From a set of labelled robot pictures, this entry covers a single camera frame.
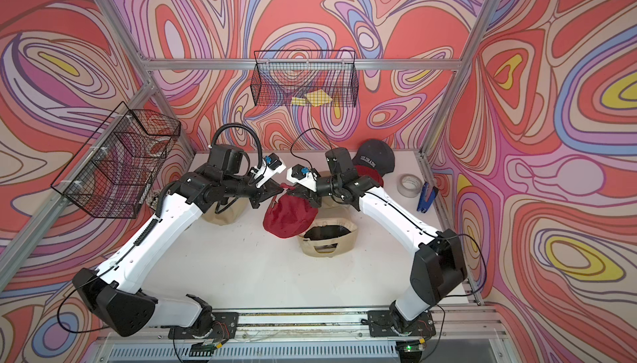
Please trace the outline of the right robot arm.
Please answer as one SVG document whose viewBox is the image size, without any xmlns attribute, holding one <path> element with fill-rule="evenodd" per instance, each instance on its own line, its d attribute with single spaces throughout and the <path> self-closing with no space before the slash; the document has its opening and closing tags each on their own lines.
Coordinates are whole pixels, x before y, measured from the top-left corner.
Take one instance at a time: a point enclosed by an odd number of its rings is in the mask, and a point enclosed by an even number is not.
<svg viewBox="0 0 637 363">
<path fill-rule="evenodd" d="M 460 236 L 454 230 L 437 230 L 401 207 L 373 178 L 358 174 L 344 148 L 325 153 L 330 175 L 297 164 L 286 172 L 290 195 L 318 208 L 326 196 L 350 205 L 376 220 L 412 256 L 409 286 L 389 306 L 387 328 L 410 334 L 420 317 L 450 296 L 467 278 Z"/>
</svg>

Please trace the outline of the dark red cap front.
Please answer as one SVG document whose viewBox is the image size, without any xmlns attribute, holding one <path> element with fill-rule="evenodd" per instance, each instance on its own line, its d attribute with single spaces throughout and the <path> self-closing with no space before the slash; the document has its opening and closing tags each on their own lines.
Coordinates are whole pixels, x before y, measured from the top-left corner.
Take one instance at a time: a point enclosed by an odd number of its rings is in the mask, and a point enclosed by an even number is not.
<svg viewBox="0 0 637 363">
<path fill-rule="evenodd" d="M 308 200 L 285 194 L 272 199 L 262 225 L 265 231 L 277 238 L 289 239 L 305 233 L 318 212 Z"/>
</svg>

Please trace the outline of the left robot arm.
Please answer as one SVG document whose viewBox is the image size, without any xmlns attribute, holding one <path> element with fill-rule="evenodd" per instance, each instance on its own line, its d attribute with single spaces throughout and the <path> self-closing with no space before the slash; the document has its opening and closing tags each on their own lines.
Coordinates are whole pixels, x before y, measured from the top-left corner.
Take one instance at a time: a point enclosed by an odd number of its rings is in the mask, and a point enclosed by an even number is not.
<svg viewBox="0 0 637 363">
<path fill-rule="evenodd" d="M 209 158 L 193 172 L 166 185 L 154 215 L 115 254 L 95 269 L 83 268 L 72 283 L 88 310 L 122 337 L 146 327 L 180 327 L 204 338 L 215 326 L 212 307 L 202 298 L 161 298 L 142 290 L 156 263 L 196 220 L 215 204 L 246 199 L 255 209 L 280 194 L 274 179 L 284 162 L 259 155 L 258 166 L 239 175 L 246 153 L 229 145 L 211 147 Z"/>
</svg>

